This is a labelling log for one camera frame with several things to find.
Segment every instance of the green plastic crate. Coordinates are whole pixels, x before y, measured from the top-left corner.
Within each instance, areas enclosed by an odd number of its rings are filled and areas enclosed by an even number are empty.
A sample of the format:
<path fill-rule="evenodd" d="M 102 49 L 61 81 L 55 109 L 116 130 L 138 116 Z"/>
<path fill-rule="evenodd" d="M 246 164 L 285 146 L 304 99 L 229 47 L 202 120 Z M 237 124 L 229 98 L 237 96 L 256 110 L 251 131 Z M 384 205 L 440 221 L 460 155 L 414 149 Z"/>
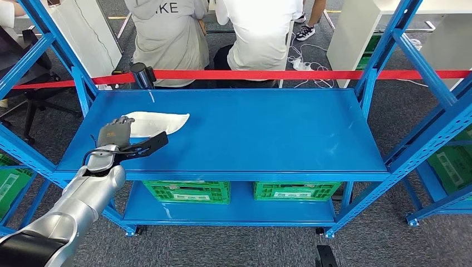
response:
<path fill-rule="evenodd" d="M 364 50 L 364 53 L 362 54 L 361 59 L 359 60 L 359 64 L 357 64 L 356 71 L 362 71 L 366 68 L 367 63 L 370 60 L 372 53 L 377 47 L 381 37 L 382 34 L 379 33 L 375 33 L 374 35 L 372 35 L 369 40 L 369 43 L 367 44 L 366 49 Z"/>
<path fill-rule="evenodd" d="M 0 154 L 0 166 L 11 166 L 16 163 Z M 26 186 L 33 175 L 30 169 L 0 170 L 0 219 L 8 212 L 16 196 Z"/>
<path fill-rule="evenodd" d="M 254 182 L 255 200 L 326 201 L 341 182 Z"/>
<path fill-rule="evenodd" d="M 229 204 L 229 182 L 143 181 L 142 183 L 162 202 Z"/>
<path fill-rule="evenodd" d="M 472 156 L 461 146 L 444 146 L 427 161 L 448 194 L 472 182 Z"/>

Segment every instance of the silver robotic arm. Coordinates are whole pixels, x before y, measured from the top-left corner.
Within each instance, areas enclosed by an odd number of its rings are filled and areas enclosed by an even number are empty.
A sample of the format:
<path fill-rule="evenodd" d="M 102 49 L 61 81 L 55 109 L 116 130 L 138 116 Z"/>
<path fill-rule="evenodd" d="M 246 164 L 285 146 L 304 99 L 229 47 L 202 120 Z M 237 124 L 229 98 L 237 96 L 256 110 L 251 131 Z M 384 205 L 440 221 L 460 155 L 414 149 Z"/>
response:
<path fill-rule="evenodd" d="M 120 162 L 149 156 L 168 143 L 165 132 L 129 144 L 132 118 L 113 120 L 100 130 L 99 147 L 64 189 L 54 207 L 38 220 L 0 239 L 0 267 L 72 266 L 72 259 L 92 223 L 125 180 Z"/>

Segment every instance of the gray floor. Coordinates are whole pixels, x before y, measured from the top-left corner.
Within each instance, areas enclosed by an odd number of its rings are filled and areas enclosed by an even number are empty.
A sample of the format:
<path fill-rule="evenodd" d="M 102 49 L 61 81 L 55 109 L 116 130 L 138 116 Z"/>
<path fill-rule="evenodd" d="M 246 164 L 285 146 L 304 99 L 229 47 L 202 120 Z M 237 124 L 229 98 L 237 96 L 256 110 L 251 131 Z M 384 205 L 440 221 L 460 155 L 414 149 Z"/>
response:
<path fill-rule="evenodd" d="M 108 16 L 125 16 L 122 1 L 100 0 Z M 328 9 L 341 9 L 342 0 L 330 1 Z M 338 15 L 333 14 L 336 22 Z M 118 31 L 122 21 L 112 21 Z M 216 24 L 207 25 L 217 28 Z M 327 48 L 332 30 L 321 20 L 317 34 L 306 43 Z M 125 49 L 119 68 L 125 70 L 134 50 L 134 29 L 128 25 L 120 43 Z M 424 35 L 413 36 L 424 39 Z M 210 56 L 219 47 L 230 44 L 232 34 L 209 34 Z M 325 53 L 318 48 L 304 47 L 305 61 L 329 66 Z M 406 69 L 411 66 L 400 51 L 395 51 L 387 68 Z M 67 74 L 56 65 L 63 78 Z M 299 82 L 286 82 L 293 87 Z M 313 87 L 313 82 L 303 86 Z M 52 99 L 55 103 L 79 110 L 73 93 Z M 369 125 L 383 154 L 434 106 L 435 99 L 427 88 L 402 81 L 378 81 L 369 118 Z M 10 119 L 12 130 L 20 132 L 24 113 Z M 77 130 L 81 119 L 47 110 L 40 112 L 33 125 L 35 147 L 58 162 Z M 421 198 L 427 201 L 415 174 L 409 176 Z M 364 184 L 355 187 L 358 193 Z M 37 191 L 32 186 L 11 224 L 15 226 Z M 119 192 L 117 202 L 123 209 L 127 189 Z M 36 217 L 44 214 L 60 196 L 51 186 Z M 149 227 L 137 238 L 126 238 L 124 232 L 101 218 L 93 225 L 78 249 L 74 266 L 314 266 L 317 244 L 329 244 L 340 266 L 472 266 L 472 223 L 467 216 L 438 216 L 421 222 L 419 228 L 406 225 L 404 215 L 412 210 L 406 191 L 394 186 L 367 210 L 336 234 L 333 240 L 321 239 L 313 228 L 223 228 L 223 227 Z"/>

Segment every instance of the red barrier rope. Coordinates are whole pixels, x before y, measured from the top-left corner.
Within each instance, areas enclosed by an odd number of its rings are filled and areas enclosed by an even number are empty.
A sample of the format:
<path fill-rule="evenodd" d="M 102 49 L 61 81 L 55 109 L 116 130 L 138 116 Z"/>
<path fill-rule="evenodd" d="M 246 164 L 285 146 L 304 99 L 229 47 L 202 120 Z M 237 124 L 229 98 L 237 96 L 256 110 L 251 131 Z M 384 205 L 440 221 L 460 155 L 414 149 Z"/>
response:
<path fill-rule="evenodd" d="M 162 80 L 359 80 L 362 71 L 170 71 L 155 70 L 154 74 Z M 442 79 L 465 78 L 472 71 L 436 71 Z M 382 71 L 378 80 L 421 80 L 417 71 Z M 134 82 L 130 73 L 93 78 L 96 85 L 109 85 L 114 83 Z M 13 89 L 38 89 L 73 87 L 74 81 L 35 83 L 29 85 L 16 85 Z"/>

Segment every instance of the lower shelf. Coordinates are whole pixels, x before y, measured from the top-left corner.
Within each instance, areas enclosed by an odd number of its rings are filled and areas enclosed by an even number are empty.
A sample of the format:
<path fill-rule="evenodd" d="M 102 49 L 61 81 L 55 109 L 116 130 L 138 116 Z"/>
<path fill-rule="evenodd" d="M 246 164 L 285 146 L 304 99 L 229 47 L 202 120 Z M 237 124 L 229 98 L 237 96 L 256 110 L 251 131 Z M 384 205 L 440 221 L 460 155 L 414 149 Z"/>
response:
<path fill-rule="evenodd" d="M 252 182 L 232 182 L 228 205 L 159 202 L 135 181 L 124 220 L 139 225 L 332 226 L 335 211 L 331 200 L 256 201 Z"/>
<path fill-rule="evenodd" d="M 434 169 L 427 163 L 427 161 L 418 166 L 416 168 L 416 172 L 418 173 L 420 181 L 425 187 L 426 192 L 428 193 L 432 202 L 438 202 L 439 200 L 448 196 L 441 185 L 439 177 L 437 176 Z M 443 214 L 472 213 L 472 200 L 463 200 L 439 212 Z"/>

